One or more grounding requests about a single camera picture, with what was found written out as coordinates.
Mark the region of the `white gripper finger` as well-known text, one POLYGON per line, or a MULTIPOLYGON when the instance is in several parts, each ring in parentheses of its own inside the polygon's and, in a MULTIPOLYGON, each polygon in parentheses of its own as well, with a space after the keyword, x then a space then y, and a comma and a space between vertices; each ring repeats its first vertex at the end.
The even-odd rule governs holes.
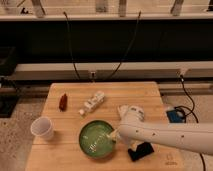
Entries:
POLYGON ((117 141, 118 140, 118 131, 114 130, 109 134, 109 139, 112 141, 117 141))

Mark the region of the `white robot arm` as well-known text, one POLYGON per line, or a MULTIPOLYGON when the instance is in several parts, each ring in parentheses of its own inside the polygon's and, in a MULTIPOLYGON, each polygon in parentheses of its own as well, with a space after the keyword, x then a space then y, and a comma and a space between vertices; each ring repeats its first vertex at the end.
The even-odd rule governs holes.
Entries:
POLYGON ((213 124, 154 123, 145 121, 141 107, 118 107, 118 127, 108 135, 111 140, 143 141, 213 156, 213 124))

